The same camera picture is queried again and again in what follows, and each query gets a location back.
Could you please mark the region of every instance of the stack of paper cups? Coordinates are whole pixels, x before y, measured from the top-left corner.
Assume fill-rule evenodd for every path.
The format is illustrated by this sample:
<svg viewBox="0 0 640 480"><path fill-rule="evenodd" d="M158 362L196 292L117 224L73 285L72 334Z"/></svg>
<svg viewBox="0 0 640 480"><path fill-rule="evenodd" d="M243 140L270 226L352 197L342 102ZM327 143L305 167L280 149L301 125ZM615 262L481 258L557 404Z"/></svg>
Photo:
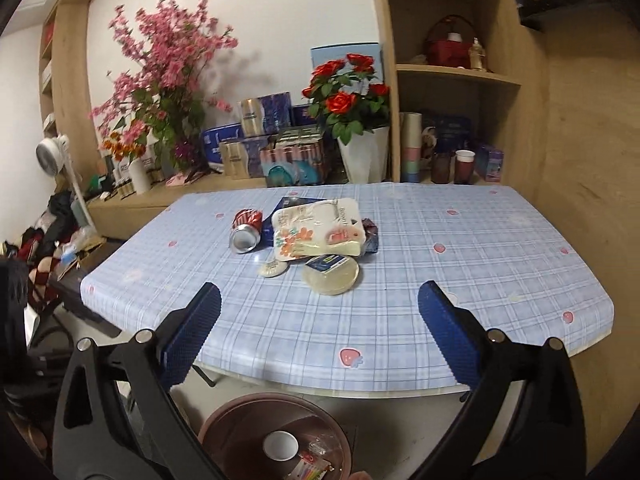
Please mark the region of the stack of paper cups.
<svg viewBox="0 0 640 480"><path fill-rule="evenodd" d="M422 151L422 114L404 114L401 134L402 182L420 182L420 152Z"/></svg>

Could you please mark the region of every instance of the gold bottle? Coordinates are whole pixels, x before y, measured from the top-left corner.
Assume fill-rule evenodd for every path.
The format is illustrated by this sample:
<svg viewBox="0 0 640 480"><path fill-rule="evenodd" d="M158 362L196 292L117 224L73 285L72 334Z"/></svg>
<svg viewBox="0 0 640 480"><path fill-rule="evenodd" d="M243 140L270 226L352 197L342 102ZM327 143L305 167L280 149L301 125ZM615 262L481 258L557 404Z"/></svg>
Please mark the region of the gold bottle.
<svg viewBox="0 0 640 480"><path fill-rule="evenodd" d="M486 72L486 56L484 48L478 41L478 38L474 38L474 44L471 45L469 49L469 61L471 63L471 70Z"/></svg>

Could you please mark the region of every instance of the white wall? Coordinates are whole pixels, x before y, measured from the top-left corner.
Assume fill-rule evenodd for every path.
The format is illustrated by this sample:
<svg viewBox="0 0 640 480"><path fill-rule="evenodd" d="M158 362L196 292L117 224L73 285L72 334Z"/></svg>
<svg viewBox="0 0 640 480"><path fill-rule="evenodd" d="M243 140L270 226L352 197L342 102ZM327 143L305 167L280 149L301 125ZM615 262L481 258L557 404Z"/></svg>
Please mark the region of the white wall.
<svg viewBox="0 0 640 480"><path fill-rule="evenodd" d="M197 0L178 0L195 10ZM114 7L124 4L133 21L140 7L152 9L153 0L93 0L89 10L88 75L92 105L108 99L115 75L136 70L124 59L108 23ZM235 28L240 45L214 60L206 89L235 103L240 99L276 92L291 92L294 104L304 101L300 91L308 86L310 49L336 43L379 41L373 0L210 0L209 15L220 25ZM223 112L210 111L207 126L234 122Z"/></svg>
<svg viewBox="0 0 640 480"><path fill-rule="evenodd" d="M55 182L40 169L38 60L42 26L0 38L0 241L14 240L46 209Z"/></svg>

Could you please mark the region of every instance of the blue label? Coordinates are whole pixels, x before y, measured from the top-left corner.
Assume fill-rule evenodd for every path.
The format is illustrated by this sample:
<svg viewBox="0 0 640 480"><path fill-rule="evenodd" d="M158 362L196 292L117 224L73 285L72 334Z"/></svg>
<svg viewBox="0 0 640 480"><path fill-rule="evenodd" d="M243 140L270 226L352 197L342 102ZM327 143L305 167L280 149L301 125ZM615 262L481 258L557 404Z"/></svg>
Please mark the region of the blue label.
<svg viewBox="0 0 640 480"><path fill-rule="evenodd" d="M347 260L347 256L340 256L340 254L328 254L327 256L316 256L309 260L306 265L319 272L328 272L335 267L340 266Z"/></svg>

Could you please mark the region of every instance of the rose plant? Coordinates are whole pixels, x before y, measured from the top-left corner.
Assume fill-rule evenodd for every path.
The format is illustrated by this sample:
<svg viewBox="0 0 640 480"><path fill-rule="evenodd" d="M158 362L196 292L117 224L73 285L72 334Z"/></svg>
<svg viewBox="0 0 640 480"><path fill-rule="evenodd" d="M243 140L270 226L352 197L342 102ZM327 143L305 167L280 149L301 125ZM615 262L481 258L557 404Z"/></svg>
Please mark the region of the rose plant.
<svg viewBox="0 0 640 480"><path fill-rule="evenodd" d="M372 83L376 78L373 58L347 54L318 66L302 95L311 100L309 115L329 128L346 146L354 135L387 126L389 88Z"/></svg>
<svg viewBox="0 0 640 480"><path fill-rule="evenodd" d="M146 137L153 133L159 141L157 154L167 150L179 170L197 168L206 164L199 148L204 103L231 111L215 96L205 101L198 78L216 51L235 48L238 40L231 36L232 27L217 32L218 19L208 15L209 0L198 0L195 12L179 7L176 0L156 1L156 12L136 13L138 40L124 6L116 7L109 27L124 56L137 62L140 71L121 73L113 82L113 95L95 107L91 117L102 117L102 147L116 159L140 156L140 146L146 146Z"/></svg>

